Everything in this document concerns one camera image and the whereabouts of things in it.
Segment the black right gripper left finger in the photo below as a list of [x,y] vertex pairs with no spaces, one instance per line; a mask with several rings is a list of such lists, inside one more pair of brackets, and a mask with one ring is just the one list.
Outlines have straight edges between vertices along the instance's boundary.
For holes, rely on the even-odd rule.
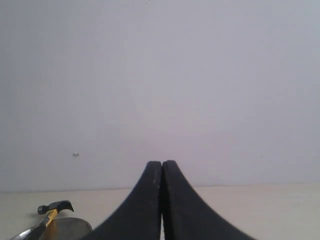
[[149,161],[123,203],[84,240],[159,240],[162,164]]

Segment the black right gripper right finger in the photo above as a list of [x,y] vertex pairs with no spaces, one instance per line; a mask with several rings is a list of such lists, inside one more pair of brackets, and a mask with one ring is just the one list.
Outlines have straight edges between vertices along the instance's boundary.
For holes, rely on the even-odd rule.
[[161,212],[166,240],[252,240],[193,189],[174,160],[162,164]]

